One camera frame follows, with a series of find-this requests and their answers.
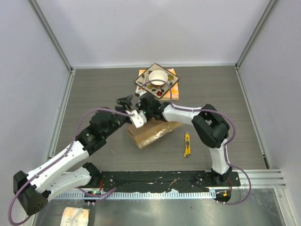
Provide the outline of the yellow utility knife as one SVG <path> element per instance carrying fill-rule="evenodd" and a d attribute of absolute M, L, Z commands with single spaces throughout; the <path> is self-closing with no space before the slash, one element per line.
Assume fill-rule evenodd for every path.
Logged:
<path fill-rule="evenodd" d="M 191 154 L 190 134 L 187 131 L 185 132 L 184 140 L 185 140 L 184 157 L 187 158 Z"/>

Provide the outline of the brown cardboard express box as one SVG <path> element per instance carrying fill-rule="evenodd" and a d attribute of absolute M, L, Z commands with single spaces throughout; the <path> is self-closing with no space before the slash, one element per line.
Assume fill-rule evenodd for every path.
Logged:
<path fill-rule="evenodd" d="M 134 125 L 128 125 L 127 131 L 137 147 L 143 149 L 167 133 L 170 133 L 183 125 L 184 124 L 181 122 L 165 122 L 151 119 L 141 128 L 136 128 Z"/>

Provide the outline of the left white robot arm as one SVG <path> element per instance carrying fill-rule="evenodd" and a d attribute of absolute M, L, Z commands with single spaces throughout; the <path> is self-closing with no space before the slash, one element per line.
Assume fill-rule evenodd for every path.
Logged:
<path fill-rule="evenodd" d="M 107 138 L 129 122 L 133 96 L 116 100 L 115 109 L 96 108 L 89 125 L 77 130 L 71 143 L 59 154 L 36 169 L 25 173 L 18 171 L 13 176 L 14 199 L 18 200 L 28 216 L 39 212 L 48 203 L 50 185 L 71 166 L 101 149 Z"/>

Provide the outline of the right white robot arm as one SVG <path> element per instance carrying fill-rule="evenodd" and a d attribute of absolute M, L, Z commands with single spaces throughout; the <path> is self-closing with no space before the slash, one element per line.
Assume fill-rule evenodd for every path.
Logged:
<path fill-rule="evenodd" d="M 230 126 L 212 105 L 190 108 L 160 102 L 146 91 L 138 91 L 135 95 L 139 97 L 137 110 L 143 111 L 148 120 L 180 122 L 193 126 L 202 143 L 210 150 L 213 182 L 223 186 L 229 181 L 232 172 L 227 151 Z"/>

